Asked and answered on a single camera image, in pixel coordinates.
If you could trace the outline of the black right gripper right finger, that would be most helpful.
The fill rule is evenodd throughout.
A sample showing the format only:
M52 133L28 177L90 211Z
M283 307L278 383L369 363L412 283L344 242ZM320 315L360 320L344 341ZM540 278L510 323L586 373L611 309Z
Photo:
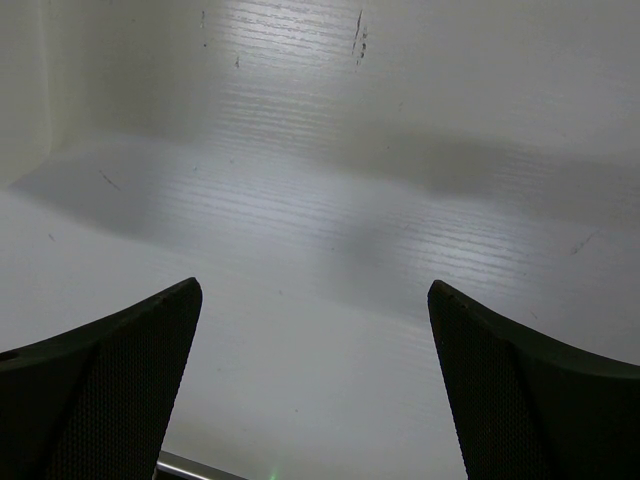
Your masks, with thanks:
M441 280L427 303L468 478L638 478L638 366L555 340Z

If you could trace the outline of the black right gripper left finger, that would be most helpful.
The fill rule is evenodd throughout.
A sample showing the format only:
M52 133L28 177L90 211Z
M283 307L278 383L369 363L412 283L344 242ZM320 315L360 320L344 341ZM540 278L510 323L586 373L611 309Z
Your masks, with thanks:
M3 352L2 478L152 478L201 307L188 278Z

